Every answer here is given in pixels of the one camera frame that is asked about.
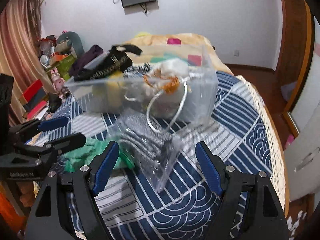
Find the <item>yellow green sponge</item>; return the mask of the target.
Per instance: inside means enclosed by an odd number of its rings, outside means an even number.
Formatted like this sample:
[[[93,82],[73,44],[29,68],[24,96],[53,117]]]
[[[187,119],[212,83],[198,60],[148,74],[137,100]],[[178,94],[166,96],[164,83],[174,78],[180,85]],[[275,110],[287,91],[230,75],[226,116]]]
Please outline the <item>yellow green sponge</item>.
[[[105,83],[105,88],[103,93],[103,95],[105,96],[104,98],[105,113],[118,113],[122,106],[122,92],[121,92],[122,83],[119,81],[119,79],[122,77],[123,77],[123,73],[117,70],[108,77]]]

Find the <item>clear bag with grey cloth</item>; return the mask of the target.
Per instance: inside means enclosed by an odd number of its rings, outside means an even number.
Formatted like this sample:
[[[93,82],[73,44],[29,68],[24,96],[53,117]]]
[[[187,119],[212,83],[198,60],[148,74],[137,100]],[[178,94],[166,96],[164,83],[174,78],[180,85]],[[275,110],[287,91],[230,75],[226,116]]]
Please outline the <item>clear bag with grey cloth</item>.
[[[109,128],[106,139],[116,141],[119,149],[135,162],[154,191],[161,192],[172,172],[182,149],[182,140],[176,134],[165,131],[159,123],[133,109],[126,109]]]

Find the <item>white black-trimmed tote bag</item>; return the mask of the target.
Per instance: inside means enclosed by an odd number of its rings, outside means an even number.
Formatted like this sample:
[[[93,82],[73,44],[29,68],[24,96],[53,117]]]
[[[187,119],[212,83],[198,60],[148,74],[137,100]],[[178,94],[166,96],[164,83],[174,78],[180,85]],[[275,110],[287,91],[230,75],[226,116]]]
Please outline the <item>white black-trimmed tote bag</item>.
[[[133,64],[127,53],[140,56],[143,52],[139,47],[132,44],[120,45],[120,47],[124,49],[122,51],[118,50],[118,47],[118,45],[113,46],[102,63],[93,69],[83,68],[80,70],[78,74],[74,76],[74,81],[103,79],[116,71],[123,73]]]

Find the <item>clear plastic storage box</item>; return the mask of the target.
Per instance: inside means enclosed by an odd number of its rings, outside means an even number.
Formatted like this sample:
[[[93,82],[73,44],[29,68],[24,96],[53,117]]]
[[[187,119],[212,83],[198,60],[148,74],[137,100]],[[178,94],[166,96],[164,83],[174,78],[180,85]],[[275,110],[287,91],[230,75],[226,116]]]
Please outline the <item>clear plastic storage box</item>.
[[[127,52],[131,66],[103,79],[66,87],[83,111],[119,115],[130,108],[149,118],[186,123],[210,119],[218,80],[203,45],[142,46]]]

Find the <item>green cloth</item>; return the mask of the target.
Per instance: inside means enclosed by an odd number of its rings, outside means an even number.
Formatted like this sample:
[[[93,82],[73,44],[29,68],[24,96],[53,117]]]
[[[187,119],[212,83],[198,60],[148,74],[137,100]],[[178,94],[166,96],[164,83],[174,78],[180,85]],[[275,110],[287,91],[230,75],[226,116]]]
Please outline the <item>green cloth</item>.
[[[97,156],[101,155],[110,141],[103,141],[93,138],[87,138],[86,143],[81,148],[69,151],[62,156],[64,163],[64,171],[71,173],[75,172],[82,165],[89,165],[91,161]],[[114,165],[114,170],[121,168],[135,168],[133,157],[123,151],[119,151],[119,157]]]

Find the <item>black plastic bag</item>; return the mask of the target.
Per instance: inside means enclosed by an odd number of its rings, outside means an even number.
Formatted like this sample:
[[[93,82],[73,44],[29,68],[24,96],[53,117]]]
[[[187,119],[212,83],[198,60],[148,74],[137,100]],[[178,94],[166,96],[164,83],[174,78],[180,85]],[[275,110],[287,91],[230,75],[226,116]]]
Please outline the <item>black plastic bag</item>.
[[[48,93],[48,112],[49,113],[55,113],[59,107],[62,105],[62,100],[61,98],[54,93]]]

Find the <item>red book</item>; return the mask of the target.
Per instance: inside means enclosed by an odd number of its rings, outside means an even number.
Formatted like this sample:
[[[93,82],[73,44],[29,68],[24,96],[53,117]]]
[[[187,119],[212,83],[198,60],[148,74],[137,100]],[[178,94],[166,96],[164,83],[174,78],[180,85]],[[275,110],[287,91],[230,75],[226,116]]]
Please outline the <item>red book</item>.
[[[42,88],[42,82],[40,79],[34,81],[20,96],[19,102],[22,105],[27,104],[35,95],[36,93]]]

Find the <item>pink bunny figurine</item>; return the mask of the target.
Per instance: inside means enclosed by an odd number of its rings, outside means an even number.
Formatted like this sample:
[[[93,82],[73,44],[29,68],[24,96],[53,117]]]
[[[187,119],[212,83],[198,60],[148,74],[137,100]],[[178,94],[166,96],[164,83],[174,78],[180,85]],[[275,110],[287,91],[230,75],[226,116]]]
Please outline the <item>pink bunny figurine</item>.
[[[65,96],[64,96],[64,83],[65,83],[65,80],[61,77],[61,75],[59,74],[58,70],[56,67],[54,67],[51,71],[51,80],[52,80],[52,83],[53,83],[53,88],[56,92],[56,94],[61,98],[63,99]]]

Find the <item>green cardboard box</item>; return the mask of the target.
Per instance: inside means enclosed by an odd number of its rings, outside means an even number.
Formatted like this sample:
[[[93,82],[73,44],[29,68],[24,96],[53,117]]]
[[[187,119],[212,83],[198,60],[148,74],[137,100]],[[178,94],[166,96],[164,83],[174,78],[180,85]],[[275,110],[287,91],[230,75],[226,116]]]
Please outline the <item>green cardboard box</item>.
[[[46,70],[46,74],[48,75],[49,78],[51,78],[51,70],[54,68],[57,68],[57,72],[60,74],[60,76],[67,81],[70,76],[68,74],[69,69],[71,68],[72,64],[76,61],[76,58],[70,54],[61,61],[55,62],[52,66],[50,66]]]

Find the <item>dark purple garment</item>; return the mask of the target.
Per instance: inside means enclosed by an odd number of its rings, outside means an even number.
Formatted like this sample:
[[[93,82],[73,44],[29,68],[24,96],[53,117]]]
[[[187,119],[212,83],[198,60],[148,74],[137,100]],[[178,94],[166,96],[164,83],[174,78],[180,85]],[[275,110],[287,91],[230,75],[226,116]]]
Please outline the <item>dark purple garment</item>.
[[[78,73],[84,68],[84,66],[94,60],[96,57],[103,53],[103,49],[95,44],[85,52],[80,58],[76,59],[71,65],[68,74],[70,77],[78,75]]]

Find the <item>striped pink curtain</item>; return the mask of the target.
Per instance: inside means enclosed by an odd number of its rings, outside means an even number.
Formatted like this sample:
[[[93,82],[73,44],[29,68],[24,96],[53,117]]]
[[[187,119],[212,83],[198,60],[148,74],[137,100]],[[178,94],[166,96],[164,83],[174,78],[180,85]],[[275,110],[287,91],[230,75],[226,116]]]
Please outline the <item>striped pink curtain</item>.
[[[23,92],[40,79],[44,90],[53,85],[39,61],[41,0],[10,0],[1,12],[1,73],[14,78],[9,124],[23,122],[25,110],[19,101]]]

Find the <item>grey plush toy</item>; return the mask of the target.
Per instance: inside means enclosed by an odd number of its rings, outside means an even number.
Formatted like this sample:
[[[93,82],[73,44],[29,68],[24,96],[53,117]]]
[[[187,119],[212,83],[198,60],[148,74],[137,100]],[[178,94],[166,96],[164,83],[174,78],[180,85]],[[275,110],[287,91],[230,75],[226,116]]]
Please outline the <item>grey plush toy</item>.
[[[70,52],[76,59],[80,58],[84,54],[84,48],[82,46],[80,36],[73,31],[67,31],[61,34],[56,42],[56,53]]]

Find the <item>yellow plush item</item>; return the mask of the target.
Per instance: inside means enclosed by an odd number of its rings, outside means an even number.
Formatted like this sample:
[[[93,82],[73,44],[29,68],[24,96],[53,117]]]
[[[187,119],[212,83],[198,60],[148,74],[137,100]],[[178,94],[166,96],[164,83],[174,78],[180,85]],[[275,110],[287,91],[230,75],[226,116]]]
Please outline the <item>yellow plush item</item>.
[[[136,34],[135,38],[144,37],[144,36],[148,36],[148,35],[150,35],[150,33],[142,31],[142,32]]]

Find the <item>colourful fleece blanket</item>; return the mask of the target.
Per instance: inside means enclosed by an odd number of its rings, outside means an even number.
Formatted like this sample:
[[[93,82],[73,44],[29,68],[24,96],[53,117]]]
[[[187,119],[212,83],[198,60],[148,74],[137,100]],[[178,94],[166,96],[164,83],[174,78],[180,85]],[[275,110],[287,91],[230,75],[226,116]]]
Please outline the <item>colourful fleece blanket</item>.
[[[187,55],[199,55],[205,53],[210,57],[211,65],[215,70],[233,74],[232,71],[219,59],[214,47],[212,46],[208,38],[195,34],[195,33],[180,33],[180,34],[168,34],[168,35],[143,35],[136,36],[126,42],[125,44],[133,44],[135,46],[146,48],[151,46],[152,48],[165,49],[168,52],[181,52]]]

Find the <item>brown wooden door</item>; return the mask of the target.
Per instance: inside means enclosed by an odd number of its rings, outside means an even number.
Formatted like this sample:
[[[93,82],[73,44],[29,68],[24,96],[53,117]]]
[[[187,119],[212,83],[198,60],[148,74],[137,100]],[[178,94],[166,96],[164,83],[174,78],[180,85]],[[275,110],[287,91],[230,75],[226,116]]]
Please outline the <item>brown wooden door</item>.
[[[295,107],[311,66],[315,21],[305,0],[281,0],[282,36],[276,76],[281,86],[295,82],[284,112]]]

